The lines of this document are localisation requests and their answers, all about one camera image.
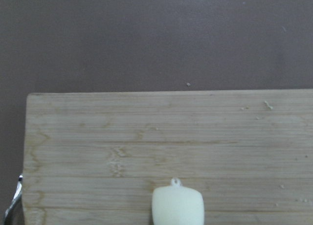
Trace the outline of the wooden cutting board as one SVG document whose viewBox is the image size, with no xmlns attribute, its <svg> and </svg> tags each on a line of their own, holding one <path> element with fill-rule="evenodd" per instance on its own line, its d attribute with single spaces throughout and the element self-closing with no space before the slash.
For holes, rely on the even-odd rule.
<svg viewBox="0 0 313 225">
<path fill-rule="evenodd" d="M 312 90 L 27 97 L 26 224 L 150 225 L 172 178 L 207 225 L 312 224 Z"/>
</svg>

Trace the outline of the white bun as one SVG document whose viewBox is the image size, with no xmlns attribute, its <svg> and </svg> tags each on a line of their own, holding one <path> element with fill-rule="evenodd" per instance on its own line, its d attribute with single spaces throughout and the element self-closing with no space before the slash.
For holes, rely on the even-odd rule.
<svg viewBox="0 0 313 225">
<path fill-rule="evenodd" d="M 170 185 L 158 187 L 152 194 L 152 219 L 155 225 L 203 225 L 202 194 L 172 178 Z"/>
</svg>

